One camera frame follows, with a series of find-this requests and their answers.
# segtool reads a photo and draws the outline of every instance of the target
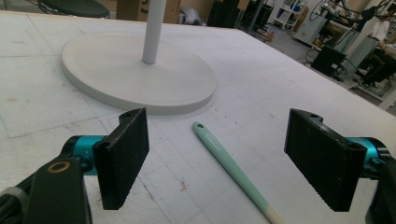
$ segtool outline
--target cardboard box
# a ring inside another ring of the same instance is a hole
[[[98,3],[102,4],[109,11],[116,12],[117,11],[117,0],[100,0]]]
[[[293,27],[293,31],[294,32],[297,32],[300,29],[300,27],[303,25],[304,20],[305,20],[306,16],[308,15],[308,12],[309,12],[309,8],[308,7],[303,7],[301,15],[300,16],[296,16],[297,17],[296,18],[297,22],[296,22],[296,24]]]
[[[177,23],[181,0],[167,0],[163,22]],[[118,0],[117,20],[147,21],[149,0]]]
[[[242,11],[246,11],[250,0],[239,0],[238,8]]]

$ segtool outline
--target brush handle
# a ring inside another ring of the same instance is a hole
[[[221,145],[216,137],[201,123],[194,122],[192,126],[194,132],[198,135],[206,148],[224,167],[233,180],[247,194],[256,206],[265,214],[268,220],[273,224],[283,224],[283,219],[275,212],[275,210],[262,197],[259,191],[254,187],[253,183],[248,179],[239,165]]]

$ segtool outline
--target cable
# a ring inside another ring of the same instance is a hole
[[[353,62],[351,62],[349,59],[345,58],[344,60],[349,62],[356,70],[358,70],[358,67],[356,67],[355,64],[353,64]]]
[[[377,18],[379,18],[379,19],[385,19],[385,18],[387,18],[387,17],[395,17],[395,16],[382,16],[382,15],[378,15],[378,13],[377,13],[377,11],[378,11],[378,9],[379,8],[381,8],[381,7],[386,7],[387,5],[388,5],[388,3],[389,2],[392,2],[392,4],[393,4],[393,0],[382,0],[380,3],[379,3],[379,5],[378,5],[378,7],[375,9],[375,16],[377,17]]]
[[[6,194],[0,197],[0,223],[20,212],[21,207],[17,198]]]
[[[308,63],[312,63],[312,62],[313,62],[313,61],[309,61],[309,60],[308,60],[308,57],[310,57],[311,59],[316,58],[315,56],[309,55],[309,53],[312,52],[312,51],[317,52],[315,49],[309,49],[309,50],[306,52],[306,54],[305,54],[305,60],[306,60]]]
[[[338,66],[340,67],[340,69],[342,69],[342,70],[339,72],[339,75],[346,76],[346,75],[347,75],[347,69],[346,69],[342,64],[339,64]]]
[[[348,35],[349,33],[351,33],[353,31],[353,29],[349,29],[346,34],[344,34],[341,38],[338,39],[338,41],[334,44],[335,46],[339,45],[341,43],[341,41],[343,41]]]
[[[315,10],[318,8],[318,6],[319,6],[320,4],[322,4],[324,1],[326,1],[326,0],[320,1],[320,2],[314,7],[314,9],[313,9],[313,10],[311,11],[311,13],[309,14],[309,20],[315,21],[317,18],[319,18],[320,14],[318,14],[314,19],[312,19],[312,15],[315,14],[314,11],[315,11]]]

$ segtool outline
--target shelf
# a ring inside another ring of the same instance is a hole
[[[303,12],[301,9],[300,9],[299,11],[291,10],[290,6],[281,6],[281,7],[279,7],[279,8],[282,8],[282,9],[284,9],[285,11],[288,11],[288,12],[293,13],[293,14],[295,14],[295,15],[301,15],[301,13]]]
[[[278,18],[274,18],[274,21],[280,22],[280,23],[285,24],[285,25],[291,25],[291,26],[294,25],[297,22],[297,21],[295,21],[295,22],[282,21],[282,20],[280,20]]]

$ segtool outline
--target white pole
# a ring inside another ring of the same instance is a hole
[[[158,45],[160,43],[163,15],[166,0],[151,0],[148,7],[148,24],[146,28],[145,47],[143,48],[143,63],[155,64]]]

